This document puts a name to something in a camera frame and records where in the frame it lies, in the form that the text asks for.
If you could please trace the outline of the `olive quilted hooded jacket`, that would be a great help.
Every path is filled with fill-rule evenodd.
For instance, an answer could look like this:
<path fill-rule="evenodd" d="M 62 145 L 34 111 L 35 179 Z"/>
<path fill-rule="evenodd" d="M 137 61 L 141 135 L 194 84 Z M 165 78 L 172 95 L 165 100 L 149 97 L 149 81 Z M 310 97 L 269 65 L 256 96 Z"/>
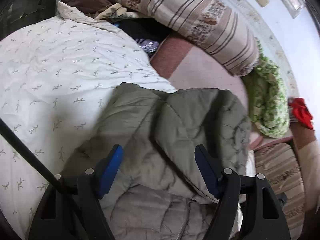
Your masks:
<path fill-rule="evenodd" d="M 63 174 L 93 168 L 118 144 L 123 159 L 100 204 L 116 239 L 202 239 L 217 200 L 195 161 L 199 144 L 223 167 L 246 173 L 251 122 L 228 90 L 166 93 L 132 83 L 116 88 L 93 135 Z"/>

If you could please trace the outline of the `brown striped side cushion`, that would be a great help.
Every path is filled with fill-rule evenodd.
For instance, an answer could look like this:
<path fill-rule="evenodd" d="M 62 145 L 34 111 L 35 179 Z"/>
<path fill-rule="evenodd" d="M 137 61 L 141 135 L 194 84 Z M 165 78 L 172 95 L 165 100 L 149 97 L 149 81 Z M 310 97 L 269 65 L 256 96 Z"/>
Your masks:
<path fill-rule="evenodd" d="M 284 193 L 283 212 L 292 239 L 298 239 L 305 218 L 305 192 L 296 155 L 289 144 L 280 143 L 255 152 L 255 167 L 263 173 L 275 194 Z"/>

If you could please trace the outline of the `pink bed headboard pad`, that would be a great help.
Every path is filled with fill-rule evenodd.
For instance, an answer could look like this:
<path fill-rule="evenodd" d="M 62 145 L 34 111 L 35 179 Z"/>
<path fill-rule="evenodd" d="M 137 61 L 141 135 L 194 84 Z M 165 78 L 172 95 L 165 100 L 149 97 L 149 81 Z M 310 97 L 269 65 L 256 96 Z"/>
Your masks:
<path fill-rule="evenodd" d="M 319 203 L 319 142 L 315 132 L 299 122 L 290 124 L 305 190 L 306 211 L 317 210 Z"/>

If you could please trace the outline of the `green white patterned blanket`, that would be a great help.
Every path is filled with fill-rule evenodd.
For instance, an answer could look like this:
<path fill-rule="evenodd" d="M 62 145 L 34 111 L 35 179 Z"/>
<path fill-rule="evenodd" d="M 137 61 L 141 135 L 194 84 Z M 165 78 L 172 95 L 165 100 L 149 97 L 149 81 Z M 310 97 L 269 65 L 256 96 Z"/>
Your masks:
<path fill-rule="evenodd" d="M 258 43 L 257 65 L 241 79 L 248 93 L 249 117 L 258 131 L 271 138 L 289 129 L 287 93 L 280 67 L 266 57 Z"/>

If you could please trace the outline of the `red cloth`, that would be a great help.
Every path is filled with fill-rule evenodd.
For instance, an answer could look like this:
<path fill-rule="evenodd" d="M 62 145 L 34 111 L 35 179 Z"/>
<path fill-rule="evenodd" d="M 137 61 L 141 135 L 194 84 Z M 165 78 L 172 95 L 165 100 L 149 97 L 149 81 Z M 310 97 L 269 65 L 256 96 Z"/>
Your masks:
<path fill-rule="evenodd" d="M 305 104 L 303 98 L 294 98 L 289 100 L 289 110 L 291 122 L 300 122 L 304 127 L 313 129 L 313 116 Z"/>

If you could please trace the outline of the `white leaf-print bed sheet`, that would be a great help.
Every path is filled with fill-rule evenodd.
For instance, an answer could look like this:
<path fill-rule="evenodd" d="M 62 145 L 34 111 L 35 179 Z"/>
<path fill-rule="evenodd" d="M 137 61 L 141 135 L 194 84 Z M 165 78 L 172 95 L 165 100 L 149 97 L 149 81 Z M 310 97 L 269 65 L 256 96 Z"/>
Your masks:
<path fill-rule="evenodd" d="M 136 42 L 65 3 L 1 41 L 1 119 L 53 174 L 75 181 L 115 144 L 123 159 L 101 201 L 116 239 L 176 239 L 181 199 L 150 141 L 175 88 Z"/>

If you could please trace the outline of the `pink folded blanket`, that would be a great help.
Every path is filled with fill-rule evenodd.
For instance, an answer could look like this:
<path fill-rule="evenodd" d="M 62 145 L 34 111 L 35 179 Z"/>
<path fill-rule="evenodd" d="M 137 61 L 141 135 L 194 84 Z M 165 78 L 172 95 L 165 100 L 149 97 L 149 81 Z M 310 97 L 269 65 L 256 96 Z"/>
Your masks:
<path fill-rule="evenodd" d="M 227 89 L 248 110 L 248 95 L 242 79 L 231 75 L 215 59 L 178 34 L 169 35 L 160 44 L 151 65 L 176 89 Z"/>

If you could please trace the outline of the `striped floral folded quilt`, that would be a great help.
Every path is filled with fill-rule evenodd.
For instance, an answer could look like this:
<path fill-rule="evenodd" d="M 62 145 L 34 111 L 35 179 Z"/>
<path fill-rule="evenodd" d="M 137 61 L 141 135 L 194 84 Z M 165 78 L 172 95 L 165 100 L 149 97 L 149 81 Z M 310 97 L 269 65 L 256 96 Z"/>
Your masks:
<path fill-rule="evenodd" d="M 244 20 L 221 0 L 109 0 L 177 32 L 203 49 L 233 75 L 247 75 L 259 48 Z"/>

